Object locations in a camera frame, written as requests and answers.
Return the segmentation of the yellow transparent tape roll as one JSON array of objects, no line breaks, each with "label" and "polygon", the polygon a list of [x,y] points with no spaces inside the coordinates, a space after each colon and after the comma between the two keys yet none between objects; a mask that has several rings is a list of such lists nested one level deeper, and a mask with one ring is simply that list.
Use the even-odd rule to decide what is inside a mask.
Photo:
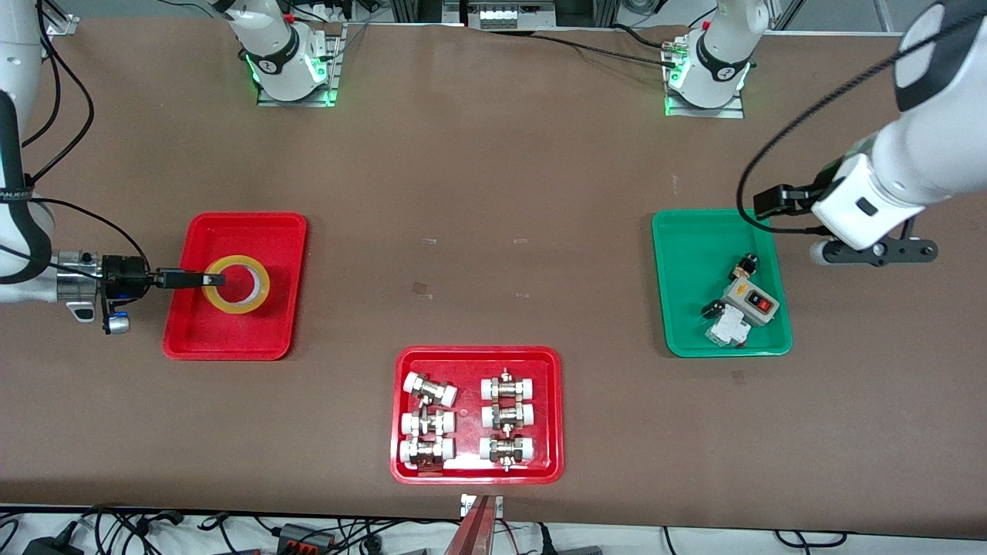
[{"label": "yellow transparent tape roll", "polygon": [[217,278],[211,278],[208,285],[204,285],[204,297],[219,311],[226,314],[247,314],[257,310],[268,299],[269,288],[271,288],[271,278],[267,268],[246,255],[231,255],[220,257],[207,268],[207,274],[219,275],[224,278],[223,271],[229,267],[246,268],[253,278],[250,294],[239,301],[232,302],[218,294],[216,288],[219,287]]}]

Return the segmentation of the empty-style red plastic tray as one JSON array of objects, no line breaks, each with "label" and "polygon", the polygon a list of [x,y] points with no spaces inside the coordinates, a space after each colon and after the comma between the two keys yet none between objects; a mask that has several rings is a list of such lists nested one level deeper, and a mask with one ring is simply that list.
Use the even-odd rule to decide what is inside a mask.
[{"label": "empty-style red plastic tray", "polygon": [[[277,361],[293,337],[308,222],[297,212],[204,212],[188,224],[180,266],[207,273],[220,257],[246,255],[271,278],[267,301],[247,314],[226,314],[204,288],[177,289],[163,328],[162,349],[177,361]],[[236,302],[251,292],[246,268],[223,271],[218,294]]]}]

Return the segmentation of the green plastic tray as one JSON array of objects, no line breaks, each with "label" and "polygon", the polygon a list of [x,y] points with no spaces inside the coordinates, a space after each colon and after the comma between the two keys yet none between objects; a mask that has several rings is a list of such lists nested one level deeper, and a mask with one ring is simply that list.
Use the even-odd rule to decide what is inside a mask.
[{"label": "green plastic tray", "polygon": [[[771,234],[750,226],[736,210],[662,210],[652,218],[657,291],[667,347],[680,358],[781,356],[793,347],[785,287]],[[718,298],[741,257],[759,259],[752,281],[776,299],[770,323],[754,328],[743,348],[715,345],[702,307]]]}]

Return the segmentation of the red tray holding fittings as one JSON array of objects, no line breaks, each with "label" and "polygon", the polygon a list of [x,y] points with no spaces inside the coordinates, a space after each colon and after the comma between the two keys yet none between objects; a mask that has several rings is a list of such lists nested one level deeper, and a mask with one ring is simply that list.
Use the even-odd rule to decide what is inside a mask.
[{"label": "red tray holding fittings", "polygon": [[[497,377],[504,369],[517,378],[531,378],[532,400],[514,398],[498,402],[482,400],[480,382]],[[451,408],[424,405],[403,390],[410,372],[429,377],[431,382],[448,382],[458,388]],[[399,354],[395,369],[392,397],[392,433],[390,471],[395,481],[415,485],[545,485],[557,481],[564,470],[563,391],[561,359],[546,345],[413,345]],[[534,407],[534,424],[518,426],[508,432],[482,426],[480,408],[493,404],[501,407],[530,403]],[[411,439],[399,431],[403,413],[427,407],[451,411],[456,415],[456,431],[441,438],[454,438],[456,457],[444,467],[409,468],[398,458],[398,445]],[[534,459],[505,472],[500,465],[480,458],[479,440],[486,436],[513,438],[526,436],[534,440]],[[422,439],[439,439],[424,436]]]}]

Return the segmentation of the white circuit breaker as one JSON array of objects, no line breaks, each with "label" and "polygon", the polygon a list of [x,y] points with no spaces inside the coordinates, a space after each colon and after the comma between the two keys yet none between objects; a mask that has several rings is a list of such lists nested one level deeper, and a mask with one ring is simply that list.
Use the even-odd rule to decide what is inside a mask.
[{"label": "white circuit breaker", "polygon": [[725,313],[716,319],[712,319],[712,324],[705,331],[705,336],[716,345],[733,345],[733,347],[743,348],[752,328],[745,319],[745,315],[738,308],[726,304]]}]

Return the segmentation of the metal pipe fitting white caps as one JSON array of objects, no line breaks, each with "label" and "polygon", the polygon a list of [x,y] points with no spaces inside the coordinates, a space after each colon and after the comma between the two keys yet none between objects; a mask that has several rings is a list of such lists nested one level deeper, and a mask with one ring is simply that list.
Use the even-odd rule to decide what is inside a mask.
[{"label": "metal pipe fitting white caps", "polygon": [[448,382],[431,382],[429,377],[410,372],[403,382],[403,390],[413,395],[424,405],[437,405],[451,408],[455,403],[458,388]]},{"label": "metal pipe fitting white caps", "polygon": [[424,436],[446,436],[456,431],[456,415],[451,411],[422,407],[415,412],[403,413],[399,418],[399,431],[402,435],[423,438]]},{"label": "metal pipe fitting white caps", "polygon": [[522,402],[534,397],[534,384],[531,378],[517,378],[504,369],[497,377],[480,380],[482,400],[498,402],[500,399],[514,398]]},{"label": "metal pipe fitting white caps", "polygon": [[398,458],[409,468],[444,467],[456,457],[454,438],[403,439],[398,445]]},{"label": "metal pipe fitting white caps", "polygon": [[480,458],[500,465],[505,472],[518,465],[524,466],[535,456],[534,440],[526,436],[513,438],[486,436],[480,438],[478,445]]},{"label": "metal pipe fitting white caps", "polygon": [[480,422],[486,429],[508,432],[518,426],[534,424],[534,407],[530,403],[516,403],[514,406],[501,407],[493,404],[480,408]]}]

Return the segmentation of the black power adapter red plugs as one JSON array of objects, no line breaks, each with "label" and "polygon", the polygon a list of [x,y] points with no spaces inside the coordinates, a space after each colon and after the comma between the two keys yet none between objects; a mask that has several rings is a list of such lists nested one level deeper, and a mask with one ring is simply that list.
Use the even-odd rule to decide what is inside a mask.
[{"label": "black power adapter red plugs", "polygon": [[276,555],[328,555],[335,545],[334,534],[286,523],[278,528]]}]

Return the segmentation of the white power strip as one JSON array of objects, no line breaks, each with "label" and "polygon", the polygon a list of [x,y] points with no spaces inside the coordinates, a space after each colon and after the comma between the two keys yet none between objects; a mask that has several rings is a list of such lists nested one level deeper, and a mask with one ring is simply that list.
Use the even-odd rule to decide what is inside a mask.
[{"label": "white power strip", "polygon": [[533,32],[556,25],[554,0],[468,0],[469,26],[488,32]]}]

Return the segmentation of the red aluminium bar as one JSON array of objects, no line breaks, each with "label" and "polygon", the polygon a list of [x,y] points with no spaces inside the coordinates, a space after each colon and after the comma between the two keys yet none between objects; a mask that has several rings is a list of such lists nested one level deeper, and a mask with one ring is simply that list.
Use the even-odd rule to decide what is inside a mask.
[{"label": "red aluminium bar", "polygon": [[464,495],[461,499],[462,520],[444,555],[491,555],[494,527],[500,519],[497,496]]}]

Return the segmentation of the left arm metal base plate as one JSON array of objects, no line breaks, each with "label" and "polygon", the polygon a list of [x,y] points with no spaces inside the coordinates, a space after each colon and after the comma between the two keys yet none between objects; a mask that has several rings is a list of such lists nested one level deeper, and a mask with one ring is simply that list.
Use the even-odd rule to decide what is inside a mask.
[{"label": "left arm metal base plate", "polygon": [[745,63],[737,72],[727,68],[726,81],[713,80],[705,66],[691,60],[688,36],[664,43],[662,61],[670,64],[663,69],[667,116],[743,118],[741,89],[750,64]]}]

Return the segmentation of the grey switch box red button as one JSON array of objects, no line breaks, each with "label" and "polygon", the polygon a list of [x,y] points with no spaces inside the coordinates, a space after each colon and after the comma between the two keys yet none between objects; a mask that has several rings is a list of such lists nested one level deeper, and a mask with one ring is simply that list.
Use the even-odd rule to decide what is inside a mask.
[{"label": "grey switch box red button", "polygon": [[768,325],[780,308],[777,299],[744,277],[733,278],[720,299],[743,313],[744,320],[755,328]]}]

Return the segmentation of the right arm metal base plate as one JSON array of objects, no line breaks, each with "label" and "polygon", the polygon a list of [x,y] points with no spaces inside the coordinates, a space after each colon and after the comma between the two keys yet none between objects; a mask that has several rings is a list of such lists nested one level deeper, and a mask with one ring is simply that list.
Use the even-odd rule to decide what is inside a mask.
[{"label": "right arm metal base plate", "polygon": [[306,68],[306,74],[298,70],[288,70],[288,78],[275,81],[275,92],[304,92],[297,99],[272,97],[265,84],[268,79],[256,72],[251,74],[256,86],[257,106],[298,106],[298,108],[330,108],[335,106],[341,84],[343,46],[346,44],[346,31],[341,35],[327,35],[323,29],[308,29],[304,32],[302,22],[293,28],[299,31],[304,46],[299,49],[297,59]]}]

